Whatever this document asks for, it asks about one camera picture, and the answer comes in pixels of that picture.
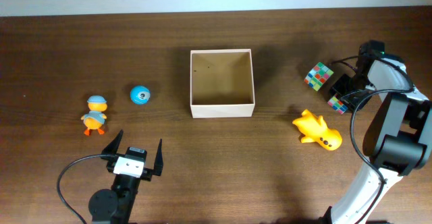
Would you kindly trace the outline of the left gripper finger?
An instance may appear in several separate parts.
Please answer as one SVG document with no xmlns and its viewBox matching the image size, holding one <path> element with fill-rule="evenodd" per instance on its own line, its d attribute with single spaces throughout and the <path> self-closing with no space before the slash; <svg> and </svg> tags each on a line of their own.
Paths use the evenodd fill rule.
<svg viewBox="0 0 432 224">
<path fill-rule="evenodd" d="M 161 176 L 163 171 L 163 153 L 162 153 L 162 143 L 163 139 L 159 140 L 158 149 L 155 157 L 155 162 L 153 166 L 153 175 Z"/>
<path fill-rule="evenodd" d="M 120 130 L 117 136 L 102 150 L 101 158 L 103 160 L 114 160 L 118 157 L 117 151 L 122 141 L 123 134 L 124 131 Z"/>
</svg>

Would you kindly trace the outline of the colourful puzzle cube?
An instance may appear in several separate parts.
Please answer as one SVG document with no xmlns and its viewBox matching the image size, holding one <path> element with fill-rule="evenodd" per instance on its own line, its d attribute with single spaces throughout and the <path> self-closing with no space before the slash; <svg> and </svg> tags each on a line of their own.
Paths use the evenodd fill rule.
<svg viewBox="0 0 432 224">
<path fill-rule="evenodd" d="M 327 104 L 339 114 L 344 114 L 348 110 L 348 107 L 339 100 L 338 94 L 333 95 Z"/>
<path fill-rule="evenodd" d="M 334 72 L 324 63 L 318 62 L 306 75 L 304 82 L 315 91 L 319 91 L 321 87 L 332 77 Z"/>
</svg>

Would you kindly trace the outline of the orange duck with blue hat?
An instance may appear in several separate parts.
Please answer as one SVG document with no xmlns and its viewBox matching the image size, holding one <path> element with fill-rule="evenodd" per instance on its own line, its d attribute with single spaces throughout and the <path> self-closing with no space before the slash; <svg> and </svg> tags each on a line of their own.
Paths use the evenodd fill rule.
<svg viewBox="0 0 432 224">
<path fill-rule="evenodd" d="M 107 101 L 103 96 L 92 95 L 87 100 L 89 112 L 84 114 L 80 120 L 83 122 L 86 129 L 85 136 L 90 136 L 92 130 L 96 130 L 100 135 L 105 133 L 103 126 L 107 116 L 104 111 L 107 110 Z"/>
</svg>

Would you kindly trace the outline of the yellow rubber animal toy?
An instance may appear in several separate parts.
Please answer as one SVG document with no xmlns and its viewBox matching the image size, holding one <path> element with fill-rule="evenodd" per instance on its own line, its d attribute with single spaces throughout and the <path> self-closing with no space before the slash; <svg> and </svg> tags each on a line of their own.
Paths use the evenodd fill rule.
<svg viewBox="0 0 432 224">
<path fill-rule="evenodd" d="M 316 116 L 308 109 L 301 113 L 301 117 L 292 122 L 302 134 L 301 143 L 317 143 L 325 150 L 337 150 L 342 145 L 342 136 L 335 130 L 328 127 L 323 116 Z"/>
</svg>

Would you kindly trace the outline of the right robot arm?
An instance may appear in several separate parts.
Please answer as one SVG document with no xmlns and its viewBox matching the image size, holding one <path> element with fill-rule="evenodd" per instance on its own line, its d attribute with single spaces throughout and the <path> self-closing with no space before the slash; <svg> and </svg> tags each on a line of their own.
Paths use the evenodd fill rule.
<svg viewBox="0 0 432 224">
<path fill-rule="evenodd" d="M 382 104 L 362 146 L 353 144 L 363 161 L 360 171 L 320 223 L 368 223 L 388 190 L 431 156 L 431 101 L 414 85 L 404 61 L 376 40 L 361 44 L 354 59 L 355 74 L 342 75 L 329 90 L 332 107 L 355 116 L 375 95 Z"/>
</svg>

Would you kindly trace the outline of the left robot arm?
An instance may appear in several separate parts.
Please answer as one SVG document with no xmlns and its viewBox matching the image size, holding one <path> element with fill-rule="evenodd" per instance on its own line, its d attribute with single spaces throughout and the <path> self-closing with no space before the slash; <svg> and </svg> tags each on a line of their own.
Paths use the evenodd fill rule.
<svg viewBox="0 0 432 224">
<path fill-rule="evenodd" d="M 141 181 L 150 181 L 163 171 L 162 143 L 158 144 L 153 168 L 146 167 L 147 151 L 129 147 L 124 154 L 117 152 L 123 131 L 103 150 L 102 159 L 106 160 L 108 172 L 115 178 L 109 189 L 95 192 L 88 203 L 92 223 L 128 223 Z"/>
</svg>

